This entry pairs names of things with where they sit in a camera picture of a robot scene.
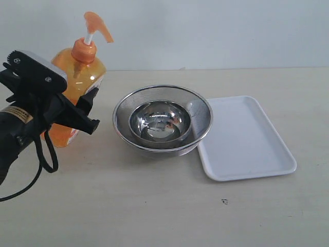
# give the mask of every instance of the orange pump bottle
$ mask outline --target orange pump bottle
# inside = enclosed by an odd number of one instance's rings
[[[97,48],[92,41],[93,34],[98,30],[108,43],[113,42],[107,27],[97,14],[86,12],[84,17],[88,29],[87,36],[76,40],[73,48],[60,51],[52,60],[52,64],[67,74],[67,89],[63,94],[74,105],[80,96],[100,86],[106,72],[104,64],[96,57]],[[66,147],[77,134],[78,130],[56,123],[49,131],[55,147]]]

